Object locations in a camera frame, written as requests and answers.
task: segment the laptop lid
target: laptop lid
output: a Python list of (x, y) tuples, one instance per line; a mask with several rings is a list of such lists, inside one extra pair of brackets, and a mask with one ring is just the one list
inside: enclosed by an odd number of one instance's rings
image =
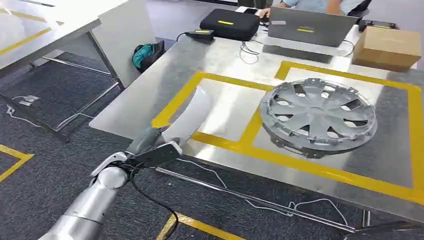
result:
[(338, 47), (357, 17), (272, 6), (268, 36)]

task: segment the person's hand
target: person's hand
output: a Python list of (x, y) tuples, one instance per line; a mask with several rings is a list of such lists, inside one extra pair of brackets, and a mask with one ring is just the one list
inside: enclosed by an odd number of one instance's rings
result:
[(264, 16), (266, 16), (267, 18), (270, 17), (270, 9), (269, 8), (265, 8), (265, 9), (260, 9), (259, 11), (257, 11), (258, 16), (260, 18), (263, 18)]

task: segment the black case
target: black case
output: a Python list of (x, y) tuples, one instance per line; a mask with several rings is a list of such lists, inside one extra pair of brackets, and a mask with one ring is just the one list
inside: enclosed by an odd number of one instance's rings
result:
[(200, 29), (213, 30), (216, 37), (240, 41), (249, 41), (258, 28), (258, 16), (225, 9), (213, 10), (200, 23)]

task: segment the stainless steel table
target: stainless steel table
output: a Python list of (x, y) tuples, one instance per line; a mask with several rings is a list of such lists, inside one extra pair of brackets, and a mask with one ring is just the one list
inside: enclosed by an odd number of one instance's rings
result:
[[(274, 44), (290, 45), (291, 48), (305, 47), (304, 43), (269, 39), (261, 31), (255, 39), (260, 42), (274, 41)], [(411, 70), (396, 73), (357, 66), (351, 64), (350, 58), (342, 56), (334, 56), (329, 63), (300, 60), (264, 53), (262, 44), (257, 42), (246, 44), (251, 50), (260, 52), (258, 59), (240, 52), (239, 41), (216, 38), (212, 44), (205, 44), (181, 37), (177, 44), (97, 115), (90, 126), (133, 139), (151, 125), (162, 109), (169, 107), (168, 103), (177, 93), (181, 94), (183, 86), (182, 92), (186, 91), (185, 101), (188, 101), (190, 90), (186, 84), (197, 81), (212, 95), (214, 107), (198, 133), (185, 145), (185, 154), (207, 164), (251, 173), (354, 204), (364, 209), (363, 227), (293, 212), (284, 206), (209, 184), (211, 188), (352, 234), (409, 229), (416, 227), (410, 223), (424, 223), (424, 181), (420, 176), (423, 167), (420, 144), (420, 137), (423, 136), (423, 96), (419, 88), (424, 87), (424, 72)], [(333, 51), (333, 55), (349, 52)], [(253, 130), (247, 127), (258, 121), (255, 111), (267, 86), (307, 78), (321, 78), (354, 87), (365, 96), (376, 108), (378, 128), (374, 138), (350, 152), (308, 158), (277, 147), (260, 124), (256, 124), (257, 129)], [(258, 83), (259, 87), (252, 87), (254, 84), (251, 83)], [(174, 119), (184, 105), (179, 107)], [(164, 123), (164, 119), (166, 117), (162, 116), (154, 121)], [(159, 168), (158, 171), (208, 185), (165, 169)], [(367, 210), (370, 209), (396, 215), (406, 222), (368, 226)]]
[[(46, 54), (58, 49), (68, 41), (83, 34), (87, 34), (94, 48), (102, 57), (103, 62), (108, 67), (110, 73), (96, 69), (71, 64), (58, 59), (50, 59), (55, 62), (82, 68), (98, 74), (114, 77), (114, 70), (107, 57), (102, 52), (91, 30), (101, 23), (97, 16), (82, 14), (76, 17), (75, 12), (57, 12), (53, 8), (32, 4), (18, 0), (0, 0), (0, 28), (2, 37), (0, 38), (0, 77), (5, 76), (24, 65), (35, 61)], [(101, 97), (110, 92), (115, 87), (124, 89), (117, 77), (116, 83), (95, 97), (91, 102), (82, 107), (77, 113), (82, 113)], [(0, 93), (0, 99), (23, 114), (30, 121), (45, 128), (63, 141), (68, 141), (59, 131), (70, 123), (74, 118), (69, 119), (65, 124), (52, 128), (38, 120), (28, 110), (16, 104), (10, 98)]]

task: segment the smartphone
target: smartphone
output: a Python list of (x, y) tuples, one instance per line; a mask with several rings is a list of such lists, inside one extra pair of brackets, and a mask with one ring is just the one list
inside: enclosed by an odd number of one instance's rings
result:
[(245, 14), (255, 14), (258, 10), (254, 8), (248, 8), (244, 11)]

